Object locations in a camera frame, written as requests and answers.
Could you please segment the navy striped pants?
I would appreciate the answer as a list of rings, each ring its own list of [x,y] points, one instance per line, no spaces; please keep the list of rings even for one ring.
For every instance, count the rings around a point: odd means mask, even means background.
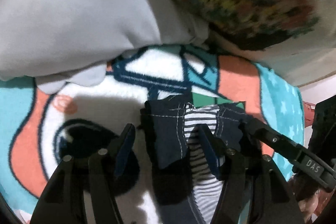
[[[196,107],[188,94],[150,100],[141,110],[146,150],[163,223],[212,223],[223,182],[212,173],[198,125],[240,150],[240,122],[252,119],[234,103]]]

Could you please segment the cartoon fleece blanket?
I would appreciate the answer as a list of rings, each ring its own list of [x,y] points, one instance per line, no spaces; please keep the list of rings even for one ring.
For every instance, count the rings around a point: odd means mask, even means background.
[[[31,77],[1,82],[1,195],[24,223],[60,159],[84,134],[83,145],[140,123],[148,100],[191,93],[196,107],[236,102],[248,114],[302,144],[299,90],[274,71],[241,57],[193,46],[148,47],[108,65],[93,87],[65,84],[40,91]]]

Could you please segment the floral cream pillow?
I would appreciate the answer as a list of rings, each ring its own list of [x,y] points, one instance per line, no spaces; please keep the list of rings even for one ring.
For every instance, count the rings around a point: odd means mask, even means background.
[[[304,86],[335,74],[335,0],[175,0],[228,52]]]

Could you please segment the plain white pillow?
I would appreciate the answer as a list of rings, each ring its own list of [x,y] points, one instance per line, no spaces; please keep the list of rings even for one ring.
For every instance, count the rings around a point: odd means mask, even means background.
[[[172,0],[1,0],[1,79],[34,77],[47,94],[94,86],[126,51],[208,35],[204,20]]]

